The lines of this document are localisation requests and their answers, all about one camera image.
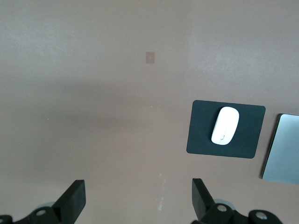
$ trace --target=mouse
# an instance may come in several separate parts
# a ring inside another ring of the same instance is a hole
[[[239,112],[229,106],[221,108],[212,134],[212,142],[227,145],[232,140],[239,123]]]

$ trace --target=dark green mouse pad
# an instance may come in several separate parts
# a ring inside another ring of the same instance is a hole
[[[230,106],[239,112],[235,134],[227,145],[211,141],[213,129],[221,108]],[[263,124],[266,108],[258,105],[233,104],[195,100],[192,106],[187,152],[252,159]]]

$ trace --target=white computer mouse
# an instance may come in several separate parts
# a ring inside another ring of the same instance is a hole
[[[232,107],[223,107],[218,115],[212,134],[212,142],[227,145],[233,138],[239,122],[239,112]]]

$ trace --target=black mouse pad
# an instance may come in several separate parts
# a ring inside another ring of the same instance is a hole
[[[235,134],[227,145],[211,141],[213,129],[221,108],[230,106],[239,112]],[[258,105],[233,104],[195,100],[192,106],[187,152],[252,159],[262,129],[266,108]]]

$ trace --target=beige surface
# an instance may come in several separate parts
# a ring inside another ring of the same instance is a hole
[[[297,224],[299,186],[260,172],[276,116],[299,114],[298,12],[271,0],[0,1],[0,213],[20,219],[85,179],[78,224],[188,224],[200,177],[244,215]],[[186,152],[196,99],[266,107],[254,159]]]

